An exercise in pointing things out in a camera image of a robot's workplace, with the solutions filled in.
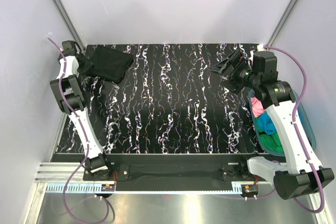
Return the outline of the black t shirt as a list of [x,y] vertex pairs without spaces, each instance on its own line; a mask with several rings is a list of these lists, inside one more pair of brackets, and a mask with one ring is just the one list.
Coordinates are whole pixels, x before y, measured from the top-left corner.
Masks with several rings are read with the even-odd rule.
[[85,72],[86,75],[119,84],[132,65],[134,57],[132,54],[98,45],[90,61],[92,66]]

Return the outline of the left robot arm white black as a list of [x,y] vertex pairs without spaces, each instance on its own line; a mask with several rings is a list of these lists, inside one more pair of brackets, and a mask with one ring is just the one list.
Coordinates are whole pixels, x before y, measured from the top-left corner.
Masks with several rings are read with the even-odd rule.
[[78,80],[80,53],[77,43],[65,41],[59,47],[51,38],[48,41],[58,50],[60,64],[59,74],[55,80],[50,81],[50,87],[61,112],[68,115],[81,140],[85,152],[81,166],[85,168],[87,175],[108,179],[112,175],[111,164],[94,133],[89,119],[88,100]]

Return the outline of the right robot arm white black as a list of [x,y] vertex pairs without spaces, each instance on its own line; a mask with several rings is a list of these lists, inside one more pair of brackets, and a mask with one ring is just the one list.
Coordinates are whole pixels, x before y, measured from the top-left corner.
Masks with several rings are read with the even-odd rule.
[[282,144],[286,164],[280,165],[257,156],[245,160],[246,172],[272,183],[282,199],[319,193],[334,180],[331,168],[324,168],[306,136],[298,115],[298,105],[292,87],[278,79],[277,57],[271,51],[257,51],[252,65],[239,50],[210,67],[210,71],[225,78],[233,93],[243,88],[254,91],[255,97],[272,120]]

